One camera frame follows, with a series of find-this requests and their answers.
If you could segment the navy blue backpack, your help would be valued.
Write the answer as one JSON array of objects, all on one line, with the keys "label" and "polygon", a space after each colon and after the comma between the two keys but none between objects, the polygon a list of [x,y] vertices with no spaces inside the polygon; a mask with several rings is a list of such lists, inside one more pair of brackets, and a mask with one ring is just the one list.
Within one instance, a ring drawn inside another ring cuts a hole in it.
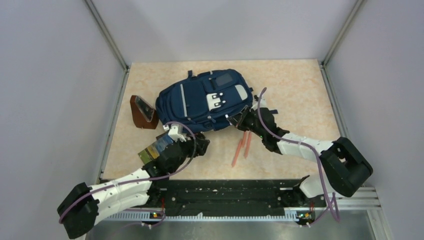
[{"label": "navy blue backpack", "polygon": [[252,110],[253,95],[243,76],[234,69],[212,70],[188,77],[162,90],[155,102],[163,124],[179,122],[194,133],[219,131],[230,126],[245,106]]}]

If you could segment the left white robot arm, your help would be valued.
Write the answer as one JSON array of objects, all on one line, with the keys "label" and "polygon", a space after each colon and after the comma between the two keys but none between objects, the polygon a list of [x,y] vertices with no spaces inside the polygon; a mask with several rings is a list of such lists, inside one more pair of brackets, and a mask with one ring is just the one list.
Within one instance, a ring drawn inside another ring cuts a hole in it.
[{"label": "left white robot arm", "polygon": [[113,214],[145,204],[156,206],[161,194],[152,188],[154,182],[181,172],[193,158],[203,156],[209,144],[202,133],[184,141],[173,140],[166,133],[157,136],[138,154],[143,163],[141,168],[107,182],[75,185],[57,208],[59,223],[73,240]]}]

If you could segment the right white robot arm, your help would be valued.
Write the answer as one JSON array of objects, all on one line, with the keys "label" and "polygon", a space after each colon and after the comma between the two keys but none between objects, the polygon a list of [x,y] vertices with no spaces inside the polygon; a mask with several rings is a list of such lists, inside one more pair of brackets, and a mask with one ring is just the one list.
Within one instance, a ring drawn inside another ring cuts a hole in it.
[{"label": "right white robot arm", "polygon": [[293,192],[293,200],[299,206],[307,206],[314,197],[328,193],[352,197],[374,172],[347,137],[328,141],[294,134],[278,127],[274,111],[267,107],[244,107],[227,120],[236,129],[259,136],[272,153],[316,162],[318,174],[305,176]]}]

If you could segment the blue yellow landscape book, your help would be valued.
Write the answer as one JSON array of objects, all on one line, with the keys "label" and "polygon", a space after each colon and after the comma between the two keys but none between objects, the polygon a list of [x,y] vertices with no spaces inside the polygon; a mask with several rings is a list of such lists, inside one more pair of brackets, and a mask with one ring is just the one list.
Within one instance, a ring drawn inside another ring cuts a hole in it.
[{"label": "blue yellow landscape book", "polygon": [[168,145],[173,144],[174,141],[165,132],[156,137],[156,141],[138,153],[138,157],[144,165],[156,160],[160,154],[166,149]]}]

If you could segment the orange pen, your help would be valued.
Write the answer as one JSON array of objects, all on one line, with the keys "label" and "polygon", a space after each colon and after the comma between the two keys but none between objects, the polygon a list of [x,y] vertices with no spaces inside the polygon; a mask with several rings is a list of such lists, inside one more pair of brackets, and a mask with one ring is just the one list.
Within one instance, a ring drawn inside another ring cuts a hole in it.
[{"label": "orange pen", "polygon": [[243,157],[246,159],[249,155],[250,145],[252,139],[252,132],[245,131],[242,139],[242,146],[244,147]]},{"label": "orange pen", "polygon": [[237,163],[237,160],[238,160],[238,157],[239,157],[239,155],[240,155],[241,149],[242,149],[242,148],[244,148],[244,147],[245,147],[245,145],[246,145],[247,137],[248,137],[248,132],[247,132],[247,131],[245,131],[245,132],[243,133],[243,137],[242,137],[242,138],[239,140],[239,142],[238,142],[238,145],[237,145],[237,148],[236,148],[236,151],[235,151],[234,157],[233,157],[233,159],[232,159],[232,162],[231,162],[231,167],[232,167],[232,168],[233,168],[233,167],[236,165],[236,163]]}]

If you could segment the brown wedge stand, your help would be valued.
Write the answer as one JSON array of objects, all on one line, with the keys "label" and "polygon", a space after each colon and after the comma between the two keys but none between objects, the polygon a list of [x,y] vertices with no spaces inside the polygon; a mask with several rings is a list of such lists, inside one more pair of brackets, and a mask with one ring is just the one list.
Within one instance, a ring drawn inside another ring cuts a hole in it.
[{"label": "brown wedge stand", "polygon": [[140,129],[154,130],[157,128],[159,118],[157,111],[139,95],[132,95],[130,108],[134,125]]}]

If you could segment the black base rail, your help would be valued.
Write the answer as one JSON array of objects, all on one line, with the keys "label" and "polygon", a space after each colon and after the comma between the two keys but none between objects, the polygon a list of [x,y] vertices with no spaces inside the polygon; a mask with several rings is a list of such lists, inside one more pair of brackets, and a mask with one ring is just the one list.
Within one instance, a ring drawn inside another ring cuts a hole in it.
[{"label": "black base rail", "polygon": [[290,208],[326,207],[322,195],[303,196],[298,179],[160,180],[134,209],[163,210],[167,217],[282,217]]}]

